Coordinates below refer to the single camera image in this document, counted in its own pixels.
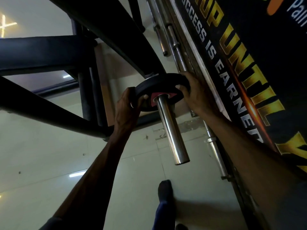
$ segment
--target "person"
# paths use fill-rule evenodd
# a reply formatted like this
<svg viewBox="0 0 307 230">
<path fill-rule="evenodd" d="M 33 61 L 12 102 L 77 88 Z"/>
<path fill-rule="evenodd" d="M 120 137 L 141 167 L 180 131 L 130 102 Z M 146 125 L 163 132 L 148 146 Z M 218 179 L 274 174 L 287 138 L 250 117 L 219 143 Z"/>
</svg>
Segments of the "person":
<svg viewBox="0 0 307 230">
<path fill-rule="evenodd" d="M 190 109 L 217 135 L 271 227 L 307 229 L 305 176 L 274 157 L 275 152 L 226 119 L 211 102 L 205 84 L 193 74 L 182 74 L 190 83 L 190 92 L 182 85 L 176 88 L 183 93 Z M 114 132 L 105 148 L 41 229 L 103 227 L 119 159 L 136 126 L 140 106 L 148 98 L 144 95 L 134 101 L 132 90 L 127 88 L 117 102 Z M 160 204 L 153 229 L 174 229 L 175 203 L 170 181 L 160 183 L 158 196 Z"/>
</svg>

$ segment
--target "weight plate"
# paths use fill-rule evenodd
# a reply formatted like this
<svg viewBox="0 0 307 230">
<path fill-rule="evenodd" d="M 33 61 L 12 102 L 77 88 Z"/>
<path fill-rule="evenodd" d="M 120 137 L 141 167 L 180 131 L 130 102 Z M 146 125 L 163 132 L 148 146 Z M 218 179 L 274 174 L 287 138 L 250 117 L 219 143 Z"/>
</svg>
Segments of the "weight plate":
<svg viewBox="0 0 307 230">
<path fill-rule="evenodd" d="M 147 78 L 135 88 L 135 96 L 139 98 L 142 95 L 147 94 L 148 99 L 145 100 L 141 107 L 141 111 L 156 111 L 158 107 L 152 105 L 152 97 L 155 93 L 168 93 L 169 104 L 175 104 L 183 98 L 183 94 L 178 90 L 175 85 L 184 85 L 190 90 L 190 84 L 187 78 L 177 73 L 165 73 Z"/>
</svg>

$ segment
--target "foot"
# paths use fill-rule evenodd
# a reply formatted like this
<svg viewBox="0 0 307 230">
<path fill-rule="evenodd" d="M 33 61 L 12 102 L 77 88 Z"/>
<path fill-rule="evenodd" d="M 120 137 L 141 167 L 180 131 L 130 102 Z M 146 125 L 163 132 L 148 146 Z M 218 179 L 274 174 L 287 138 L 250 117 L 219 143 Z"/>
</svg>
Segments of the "foot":
<svg viewBox="0 0 307 230">
<path fill-rule="evenodd" d="M 189 230 L 189 229 L 183 224 L 177 224 L 175 230 Z"/>
<path fill-rule="evenodd" d="M 160 182 L 158 188 L 158 197 L 160 202 L 162 201 L 170 203 L 174 202 L 173 188 L 170 180 L 165 180 Z"/>
</svg>

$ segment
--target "blue pants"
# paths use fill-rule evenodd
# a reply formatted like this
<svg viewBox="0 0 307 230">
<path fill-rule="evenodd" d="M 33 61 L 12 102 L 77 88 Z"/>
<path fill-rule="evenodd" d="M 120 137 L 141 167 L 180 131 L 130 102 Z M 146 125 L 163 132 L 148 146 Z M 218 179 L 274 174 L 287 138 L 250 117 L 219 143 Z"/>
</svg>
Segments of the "blue pants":
<svg viewBox="0 0 307 230">
<path fill-rule="evenodd" d="M 167 201 L 160 202 L 152 230 L 174 230 L 175 208 Z"/>
</svg>

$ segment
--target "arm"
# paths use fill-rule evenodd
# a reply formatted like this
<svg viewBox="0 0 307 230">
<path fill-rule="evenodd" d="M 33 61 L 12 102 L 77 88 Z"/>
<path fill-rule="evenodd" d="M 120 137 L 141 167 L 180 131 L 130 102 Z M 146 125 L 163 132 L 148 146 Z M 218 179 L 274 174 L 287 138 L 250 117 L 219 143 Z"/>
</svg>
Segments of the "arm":
<svg viewBox="0 0 307 230">
<path fill-rule="evenodd" d="M 183 92 L 189 107 L 217 135 L 266 219 L 273 224 L 278 204 L 290 188 L 300 181 L 299 178 L 281 160 L 270 156 L 275 152 L 255 142 L 250 135 L 226 119 L 210 103 L 200 81 L 188 72 L 182 74 L 189 80 L 191 92 L 184 86 L 176 87 Z"/>
<path fill-rule="evenodd" d="M 148 98 L 144 95 L 132 108 L 131 90 L 127 88 L 117 102 L 114 132 L 107 145 L 53 216 L 60 218 L 71 229 L 96 229 L 104 225 L 119 159 L 136 126 L 140 106 Z"/>
</svg>

